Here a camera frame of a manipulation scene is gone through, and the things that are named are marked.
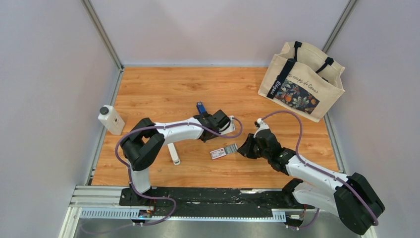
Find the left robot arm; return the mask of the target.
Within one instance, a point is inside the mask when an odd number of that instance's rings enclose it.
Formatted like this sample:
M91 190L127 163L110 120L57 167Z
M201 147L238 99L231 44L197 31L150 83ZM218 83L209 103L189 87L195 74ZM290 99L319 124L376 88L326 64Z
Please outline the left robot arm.
M235 130L233 117L222 110L202 113L176 122L159 123L150 118L140 120L118 143L129 165L129 176L135 190L132 199L141 206L151 199L149 167L162 147L184 140L206 142Z

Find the canvas floral tote bag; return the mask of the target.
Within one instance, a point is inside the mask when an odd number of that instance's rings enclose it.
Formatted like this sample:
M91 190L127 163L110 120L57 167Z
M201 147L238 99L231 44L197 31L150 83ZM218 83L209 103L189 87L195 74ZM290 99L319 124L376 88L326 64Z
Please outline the canvas floral tote bag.
M345 67L305 42L286 42L275 54L258 94L311 121L319 122L345 92Z

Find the white red staple box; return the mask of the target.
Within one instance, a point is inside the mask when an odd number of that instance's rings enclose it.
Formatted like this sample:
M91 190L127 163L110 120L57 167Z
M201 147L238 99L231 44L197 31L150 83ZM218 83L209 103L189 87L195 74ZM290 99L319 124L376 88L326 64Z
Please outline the white red staple box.
M216 160L226 156L227 153L224 148L219 148L210 152L210 156L212 160Z

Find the grey staple strip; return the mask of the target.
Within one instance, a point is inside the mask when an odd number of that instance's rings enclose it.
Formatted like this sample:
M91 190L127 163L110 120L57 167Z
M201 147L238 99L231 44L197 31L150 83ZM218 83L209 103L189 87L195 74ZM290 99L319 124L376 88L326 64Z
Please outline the grey staple strip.
M237 146L236 143L228 145L224 148L224 151L225 151L226 155L235 153L235 152L237 152L237 150L238 150L238 146Z

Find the aluminium frame rail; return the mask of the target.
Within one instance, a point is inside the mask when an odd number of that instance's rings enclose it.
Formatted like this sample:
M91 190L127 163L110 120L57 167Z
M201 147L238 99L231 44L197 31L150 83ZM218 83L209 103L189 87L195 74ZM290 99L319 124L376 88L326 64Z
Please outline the aluminium frame rail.
M83 218L133 220L285 222L316 209L299 205L281 189L152 187L149 198L125 186L77 186L70 207Z

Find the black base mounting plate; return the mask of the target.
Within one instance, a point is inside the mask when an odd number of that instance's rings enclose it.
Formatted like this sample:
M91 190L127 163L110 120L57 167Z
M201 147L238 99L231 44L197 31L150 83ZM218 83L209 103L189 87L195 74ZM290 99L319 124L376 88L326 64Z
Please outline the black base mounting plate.
M132 188L121 191L121 206L151 206L154 215L165 216L175 205L174 217L268 218L273 209L303 210L292 195L282 190L250 188L153 187L145 197Z

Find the white bottle black cap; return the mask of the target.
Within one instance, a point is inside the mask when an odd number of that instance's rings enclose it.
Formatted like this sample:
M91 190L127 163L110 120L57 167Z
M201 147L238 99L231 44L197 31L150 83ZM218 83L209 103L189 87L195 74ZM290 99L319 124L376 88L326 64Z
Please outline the white bottle black cap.
M103 105L99 110L98 120L113 135L121 135L125 121L111 105Z

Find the blue stapler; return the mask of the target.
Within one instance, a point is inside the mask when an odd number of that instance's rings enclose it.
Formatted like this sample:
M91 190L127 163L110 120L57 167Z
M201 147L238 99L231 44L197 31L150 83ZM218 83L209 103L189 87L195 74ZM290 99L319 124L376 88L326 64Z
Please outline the blue stapler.
M206 110L206 108L205 108L205 106L203 105L202 102L197 102L196 103L196 108L197 108L198 113L200 115L207 115L208 114L208 112L207 112L207 110Z

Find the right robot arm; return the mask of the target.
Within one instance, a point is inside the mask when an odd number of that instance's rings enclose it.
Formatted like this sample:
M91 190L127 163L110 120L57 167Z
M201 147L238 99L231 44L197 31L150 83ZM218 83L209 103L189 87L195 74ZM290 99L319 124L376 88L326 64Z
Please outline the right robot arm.
M283 203L290 208L304 204L327 211L358 235L377 226L377 219L385 211L363 175L350 176L317 165L281 146L270 129L250 133L237 151L249 159L264 158L275 171L293 177L282 194Z

